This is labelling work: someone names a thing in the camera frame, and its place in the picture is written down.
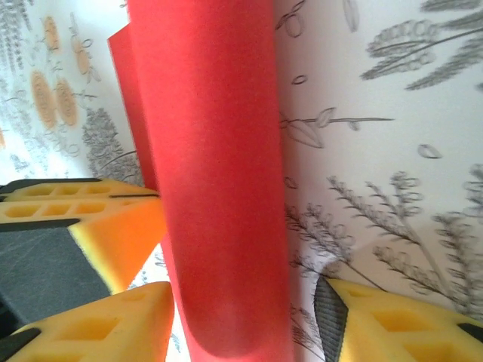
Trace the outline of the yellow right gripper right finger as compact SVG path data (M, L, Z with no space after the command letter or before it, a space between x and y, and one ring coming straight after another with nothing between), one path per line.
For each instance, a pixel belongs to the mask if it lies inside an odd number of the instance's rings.
M325 362L483 362L483 322L353 282L319 278Z

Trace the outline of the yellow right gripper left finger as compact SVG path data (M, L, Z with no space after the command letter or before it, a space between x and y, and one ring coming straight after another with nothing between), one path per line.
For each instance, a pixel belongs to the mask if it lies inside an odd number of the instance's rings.
M27 324L0 339L0 362L165 362L174 319L155 282Z

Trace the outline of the red cloth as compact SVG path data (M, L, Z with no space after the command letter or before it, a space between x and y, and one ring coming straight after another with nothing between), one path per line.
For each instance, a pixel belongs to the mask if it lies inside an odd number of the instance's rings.
M273 0L127 0L192 362L294 362Z

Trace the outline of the floral table cover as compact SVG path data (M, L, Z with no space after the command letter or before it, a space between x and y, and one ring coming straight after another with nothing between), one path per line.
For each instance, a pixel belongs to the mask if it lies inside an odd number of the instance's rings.
M325 362L319 278L483 322L483 0L273 4L294 362ZM0 186L113 179L165 217L128 21L0 0ZM171 285L167 236L126 290ZM165 362L192 362L175 298Z

